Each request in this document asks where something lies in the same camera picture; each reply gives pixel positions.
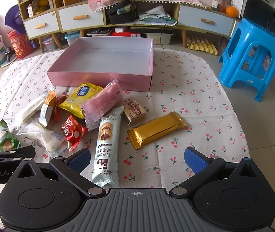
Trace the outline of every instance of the brown square snack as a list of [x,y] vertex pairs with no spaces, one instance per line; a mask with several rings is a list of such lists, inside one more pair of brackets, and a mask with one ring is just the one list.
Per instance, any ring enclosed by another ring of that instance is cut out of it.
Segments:
[[145,117],[145,110],[137,100],[130,101],[125,104],[125,115],[129,125],[134,125]]

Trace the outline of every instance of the cherry print tablecloth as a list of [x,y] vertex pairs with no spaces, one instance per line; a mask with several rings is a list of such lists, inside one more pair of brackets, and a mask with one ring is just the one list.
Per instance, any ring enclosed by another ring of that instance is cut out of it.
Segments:
[[[0,79],[0,120],[8,123],[16,134],[15,114],[32,99],[49,89],[46,71],[62,51],[47,53],[12,63]],[[70,94],[74,88],[57,87],[58,95]],[[195,55],[172,50],[155,49],[154,72],[149,93],[125,91],[126,100],[137,99],[147,111],[147,120],[177,112],[187,123],[185,129],[174,131],[139,150],[135,150],[122,119],[118,148],[120,187],[165,187],[167,191],[194,173],[184,163],[184,150],[191,146],[206,156],[218,155],[226,161],[239,162],[249,156],[244,133],[222,86],[208,64]],[[48,129],[61,132],[69,113]],[[91,164],[81,173],[91,179],[98,131],[86,133],[77,150],[87,147]],[[36,148],[36,162],[48,162],[45,148],[25,136],[18,136],[23,146]],[[67,144],[60,149],[69,156]]]

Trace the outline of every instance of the silver screw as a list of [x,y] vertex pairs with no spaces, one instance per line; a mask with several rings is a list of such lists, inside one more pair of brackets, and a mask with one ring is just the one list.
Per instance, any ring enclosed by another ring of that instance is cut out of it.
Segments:
[[102,193],[102,189],[98,188],[98,187],[92,187],[92,188],[88,189],[88,193],[92,194],[92,195],[101,194]]
[[172,192],[174,194],[177,194],[177,195],[183,195],[183,194],[186,194],[187,193],[187,189],[183,188],[183,187],[176,187],[172,190]]

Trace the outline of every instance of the gray ribbed plate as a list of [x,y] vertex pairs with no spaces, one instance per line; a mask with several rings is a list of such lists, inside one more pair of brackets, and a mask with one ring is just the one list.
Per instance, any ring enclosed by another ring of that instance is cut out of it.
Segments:
[[[168,196],[164,189],[111,189],[86,201],[70,222],[48,232],[219,232],[204,222],[189,202]],[[272,232],[263,228],[261,232]]]

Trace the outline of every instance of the cabinet leg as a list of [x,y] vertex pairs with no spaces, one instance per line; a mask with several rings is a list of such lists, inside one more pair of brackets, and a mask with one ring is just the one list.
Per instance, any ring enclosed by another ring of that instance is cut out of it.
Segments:
[[182,39],[183,39],[183,47],[186,47],[187,31],[186,30],[181,30],[181,35],[182,35]]
[[60,50],[62,50],[62,45],[61,45],[60,41],[58,40],[57,36],[55,34],[52,34],[52,37],[53,37],[55,43],[57,44],[58,48]]
[[42,37],[38,37],[38,41],[39,41],[41,52],[44,53],[45,50],[44,50],[44,44],[42,42]]

